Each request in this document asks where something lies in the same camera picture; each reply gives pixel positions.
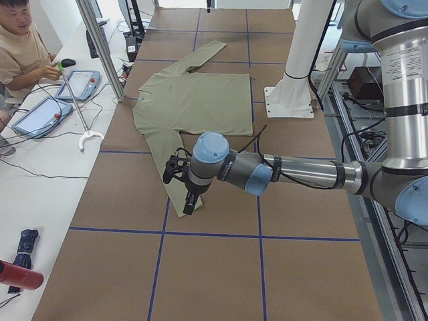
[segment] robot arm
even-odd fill
[[[277,181],[346,189],[428,225],[428,1],[347,0],[343,30],[343,41],[354,48],[369,41],[381,55],[388,157],[382,163],[342,164],[236,152],[223,136],[208,132],[193,155],[167,162],[164,182],[174,177],[189,191],[183,213],[192,213],[197,197],[217,177],[254,195]]]

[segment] man's arm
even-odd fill
[[[55,64],[46,65],[42,68],[35,69],[26,75],[15,76],[13,77],[12,82],[8,83],[6,87],[10,90],[20,90],[34,85],[42,78],[58,80],[61,76],[61,72],[54,68],[54,66]]]

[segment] white plastic stand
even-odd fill
[[[305,77],[312,66],[333,2],[334,0],[302,0],[286,73],[276,87],[265,88],[267,117],[314,117],[309,83]]]

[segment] garment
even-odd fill
[[[133,108],[136,129],[144,134],[159,175],[178,147],[180,132],[251,135],[249,75],[190,73],[226,46],[212,41],[177,63],[153,74],[140,87],[141,100]],[[173,179],[165,189],[181,217],[187,190]]]
[[[0,82],[8,85],[13,77],[25,75],[50,64],[49,53],[34,23],[27,35],[15,35],[0,25]],[[8,90],[14,98],[24,98],[33,86]]]

